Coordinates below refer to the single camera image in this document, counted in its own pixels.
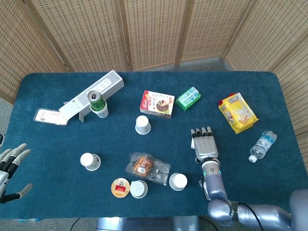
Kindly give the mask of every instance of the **can lid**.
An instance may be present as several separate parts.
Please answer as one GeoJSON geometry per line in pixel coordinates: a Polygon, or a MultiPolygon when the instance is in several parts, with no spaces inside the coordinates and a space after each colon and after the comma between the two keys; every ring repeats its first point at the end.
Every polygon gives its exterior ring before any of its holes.
{"type": "Polygon", "coordinates": [[[256,158],[254,155],[250,155],[248,160],[251,161],[252,163],[255,163],[258,160],[258,158],[256,158]]]}
{"type": "Polygon", "coordinates": [[[91,90],[88,93],[88,99],[91,102],[95,102],[99,100],[100,97],[101,97],[101,94],[97,90],[91,90]]]}
{"type": "Polygon", "coordinates": [[[94,157],[91,153],[84,153],[80,158],[80,163],[87,167],[93,163],[94,157]]]}

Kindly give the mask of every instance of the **robotic arm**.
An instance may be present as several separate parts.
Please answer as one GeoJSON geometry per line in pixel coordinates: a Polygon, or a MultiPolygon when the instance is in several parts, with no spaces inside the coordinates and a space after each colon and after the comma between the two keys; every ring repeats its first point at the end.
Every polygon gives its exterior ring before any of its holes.
{"type": "Polygon", "coordinates": [[[211,128],[191,130],[196,160],[202,163],[204,177],[199,181],[209,202],[208,214],[222,226],[240,222],[251,228],[271,231],[304,231],[308,227],[308,190],[290,197],[292,217],[274,205],[246,205],[228,200],[219,170],[218,151],[211,128]]]}
{"type": "Polygon", "coordinates": [[[33,184],[28,184],[21,191],[13,194],[5,195],[6,186],[8,185],[13,174],[19,167],[20,163],[29,155],[30,149],[24,150],[26,144],[23,143],[19,147],[5,150],[0,154],[0,203],[4,204],[8,201],[20,199],[25,196],[32,188],[33,184]]]}

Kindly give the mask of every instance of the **plastic bag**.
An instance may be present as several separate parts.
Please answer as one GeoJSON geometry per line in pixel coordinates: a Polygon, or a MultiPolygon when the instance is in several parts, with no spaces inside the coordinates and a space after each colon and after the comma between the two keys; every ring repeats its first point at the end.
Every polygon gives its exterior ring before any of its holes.
{"type": "Polygon", "coordinates": [[[240,93],[230,94],[221,100],[218,108],[236,134],[252,127],[259,120],[240,93]]]}
{"type": "Polygon", "coordinates": [[[130,163],[125,171],[155,183],[167,185],[170,164],[167,164],[148,153],[130,154],[130,163]]]}

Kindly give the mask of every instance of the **white paper cup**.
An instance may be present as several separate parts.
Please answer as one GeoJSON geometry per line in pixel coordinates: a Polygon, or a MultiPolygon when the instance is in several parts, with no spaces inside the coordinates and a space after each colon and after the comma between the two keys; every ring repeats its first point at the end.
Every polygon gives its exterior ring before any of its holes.
{"type": "Polygon", "coordinates": [[[135,129],[140,135],[148,134],[151,130],[151,124],[149,123],[148,118],[143,115],[139,116],[136,119],[135,129]]]}
{"type": "Polygon", "coordinates": [[[187,178],[180,173],[174,173],[169,179],[169,185],[173,190],[181,191],[187,185],[187,178]]]}
{"type": "Polygon", "coordinates": [[[94,111],[92,109],[91,105],[90,105],[91,111],[93,111],[99,118],[106,118],[108,116],[108,114],[109,114],[108,107],[107,107],[107,102],[105,101],[105,103],[106,103],[105,107],[102,110],[98,111],[98,112],[94,111]]]}
{"type": "Polygon", "coordinates": [[[132,181],[129,191],[133,197],[140,199],[147,194],[148,185],[142,180],[132,181]]]}
{"type": "Polygon", "coordinates": [[[97,170],[101,165],[101,159],[96,154],[84,153],[80,158],[80,163],[89,171],[97,170]]]}

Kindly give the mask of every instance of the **green snack package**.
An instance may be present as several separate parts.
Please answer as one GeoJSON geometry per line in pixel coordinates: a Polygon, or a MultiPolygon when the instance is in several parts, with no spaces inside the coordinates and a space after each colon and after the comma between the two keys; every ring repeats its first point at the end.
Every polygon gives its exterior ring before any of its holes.
{"type": "Polygon", "coordinates": [[[190,108],[201,98],[201,94],[195,87],[189,88],[186,92],[180,95],[175,101],[184,111],[190,108]]]}

